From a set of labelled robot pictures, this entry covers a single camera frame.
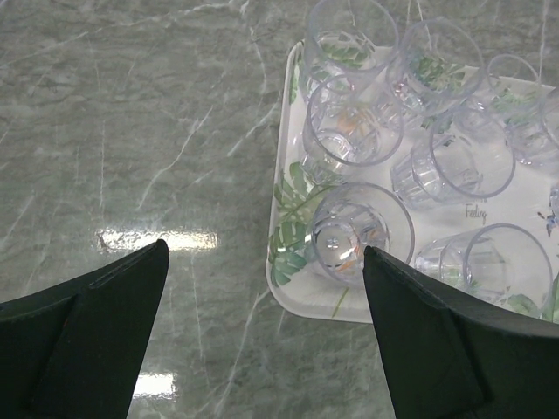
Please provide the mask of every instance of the gray marble table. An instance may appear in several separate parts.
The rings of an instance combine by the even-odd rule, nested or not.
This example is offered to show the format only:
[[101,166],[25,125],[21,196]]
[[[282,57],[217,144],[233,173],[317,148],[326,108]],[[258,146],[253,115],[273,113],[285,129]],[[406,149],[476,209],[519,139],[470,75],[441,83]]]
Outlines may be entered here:
[[[383,3],[556,84],[556,2]],[[314,1],[0,4],[0,301],[163,237],[130,418],[394,417],[373,327],[295,317],[265,279],[286,57]]]

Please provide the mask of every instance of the tray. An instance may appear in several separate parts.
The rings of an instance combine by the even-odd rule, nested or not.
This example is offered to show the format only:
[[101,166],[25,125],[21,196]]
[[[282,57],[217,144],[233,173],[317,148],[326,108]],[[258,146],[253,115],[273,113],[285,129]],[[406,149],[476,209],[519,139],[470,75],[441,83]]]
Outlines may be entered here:
[[[314,319],[372,323],[364,289],[347,288],[322,278],[310,270],[303,257],[285,251],[302,246],[301,238],[314,209],[328,192],[325,190],[328,186],[312,185],[300,168],[304,155],[301,131],[307,113],[298,87],[302,50],[301,41],[291,50],[287,60],[266,278],[273,296],[293,314]],[[551,87],[545,86],[544,89],[550,91]],[[406,133],[402,145],[389,160],[364,170],[357,180],[391,190],[390,167],[409,153],[411,139],[418,135],[427,135],[427,131],[419,128]],[[426,244],[437,238],[493,223],[512,223],[530,231],[541,242],[556,277],[556,289],[559,279],[559,228],[555,229],[557,223],[549,208],[549,191],[556,181],[518,164],[511,185],[494,198],[427,212],[408,209],[416,233],[411,261]],[[555,313],[545,313],[544,318],[559,323],[559,301],[555,309]]]

